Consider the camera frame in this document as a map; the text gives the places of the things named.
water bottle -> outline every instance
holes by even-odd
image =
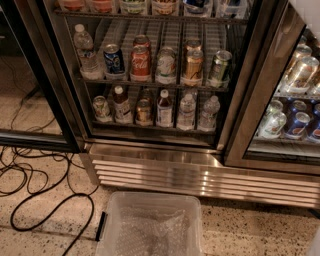
[[[180,101],[177,128],[181,130],[192,130],[194,128],[196,112],[196,101],[192,94],[187,93]]]
[[[92,37],[82,24],[76,25],[75,30],[73,41],[82,65],[82,70],[84,72],[97,71],[98,61]]]
[[[211,96],[211,98],[208,99],[203,105],[198,129],[202,131],[215,131],[219,109],[219,98],[217,96]]]

plastic bottle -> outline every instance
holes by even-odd
[[[168,90],[162,90],[157,100],[157,126],[172,127],[172,100]]]
[[[220,103],[217,96],[211,96],[210,99],[206,100],[200,114],[198,130],[206,132],[215,131],[217,114],[219,110]]]
[[[196,101],[192,94],[187,93],[180,101],[177,128],[181,130],[192,130],[196,112]]]
[[[92,37],[82,24],[76,25],[75,30],[73,41],[82,65],[82,70],[84,72],[97,71],[99,66]]]
[[[128,94],[118,85],[113,93],[114,109],[116,112],[116,122],[122,124],[132,123],[132,113]]]

bottle cap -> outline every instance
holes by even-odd
[[[76,32],[81,33],[84,31],[84,26],[82,24],[75,25],[74,29]]]
[[[168,90],[162,90],[160,93],[161,98],[168,98],[169,92]]]
[[[122,87],[121,86],[116,86],[116,88],[114,89],[114,91],[115,91],[115,93],[116,94],[121,94],[121,93],[123,93],[123,89],[122,89]]]
[[[211,96],[210,100],[213,102],[217,102],[217,101],[219,101],[219,98],[216,95],[213,95],[213,96]]]
[[[186,96],[184,96],[184,98],[185,98],[187,101],[191,101],[193,97],[192,97],[192,94],[187,93]]]

electrical cord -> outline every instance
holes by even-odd
[[[94,202],[91,198],[91,195],[96,192],[96,190],[98,189],[95,188],[93,192],[91,192],[90,194],[86,194],[86,193],[77,193],[74,191],[74,189],[71,187],[70,185],[70,178],[69,178],[69,174],[70,174],[70,167],[72,165],[77,166],[81,169],[84,169],[81,166],[76,165],[75,163],[73,163],[72,159],[74,157],[74,154],[71,155],[71,157],[68,157],[68,154],[64,154],[64,153],[44,153],[42,151],[40,151],[41,155],[29,155],[32,150],[31,149],[17,149],[17,148],[11,148],[12,149],[12,160],[9,164],[6,164],[4,161],[4,153],[8,150],[8,147],[3,147],[1,152],[0,152],[0,162],[1,164],[4,166],[3,168],[0,169],[0,179],[1,176],[4,175],[4,173],[8,172],[9,170],[18,170],[20,172],[23,173],[23,181],[21,182],[21,184],[15,188],[13,191],[0,191],[0,193],[2,193],[2,196],[9,196],[12,195],[14,193],[17,193],[18,191],[20,191],[25,185],[27,185],[27,190],[28,193],[30,194],[30,196],[28,196],[27,198],[25,198],[22,202],[20,202],[15,209],[13,210],[11,216],[10,216],[10,224],[12,226],[13,229],[20,231],[20,232],[26,232],[26,231],[31,231],[37,227],[39,227],[40,225],[42,225],[44,222],[46,222],[60,207],[63,206],[63,204],[65,204],[67,201],[71,200],[72,198],[75,197],[82,197],[82,198],[86,198],[87,200],[90,201],[91,204],[91,213],[90,216],[87,220],[87,222],[85,223],[85,225],[82,227],[82,229],[80,230],[80,232],[77,234],[77,236],[75,237],[75,239],[71,242],[71,244],[68,246],[68,248],[65,250],[63,255],[67,255],[67,253],[70,251],[70,249],[73,247],[73,245],[76,243],[76,241],[81,237],[81,235],[83,234],[83,232],[85,231],[85,229],[88,227],[89,223],[91,222],[92,218],[93,218],[93,214],[94,214]],[[56,183],[52,184],[50,187],[47,187],[48,181],[49,181],[49,176],[46,172],[41,171],[41,170],[36,170],[34,169],[30,164],[28,163],[18,163],[17,160],[20,158],[26,158],[26,159],[34,159],[34,158],[45,158],[45,157],[52,157],[55,161],[57,162],[66,162],[66,171],[64,172],[62,178],[60,178]],[[30,177],[28,178],[27,175],[27,171],[30,171]],[[45,184],[37,191],[35,192],[31,192],[30,191],[30,182],[32,180],[32,175],[34,172],[40,172],[42,174],[45,175],[46,177],[46,181]],[[64,179],[67,178],[67,183],[68,186],[70,188],[70,190],[73,192],[72,195],[68,196],[67,198],[65,198],[62,202],[60,202],[49,214],[48,216],[46,216],[44,219],[42,219],[39,223],[31,226],[31,227],[19,227],[15,224],[15,217],[17,214],[17,211],[27,202],[29,202],[30,200],[32,200],[33,198],[40,196],[52,189],[54,189],[55,187],[57,187],[59,184],[61,184],[63,182]]]

refrigerator glass door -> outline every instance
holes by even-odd
[[[226,165],[320,174],[319,42],[292,6],[233,134]]]

